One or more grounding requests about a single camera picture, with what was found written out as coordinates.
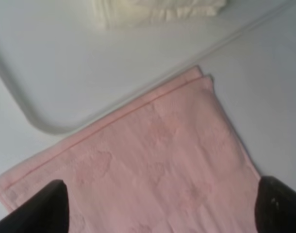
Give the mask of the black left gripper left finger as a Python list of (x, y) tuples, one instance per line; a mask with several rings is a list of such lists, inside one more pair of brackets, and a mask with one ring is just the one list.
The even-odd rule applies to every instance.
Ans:
[(67, 186), (53, 180), (28, 201), (0, 220), (0, 233), (67, 233)]

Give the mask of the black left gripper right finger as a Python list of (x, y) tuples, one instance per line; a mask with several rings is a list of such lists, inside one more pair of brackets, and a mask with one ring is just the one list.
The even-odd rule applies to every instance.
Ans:
[(296, 233), (296, 191), (273, 176), (262, 176), (255, 225), (259, 233)]

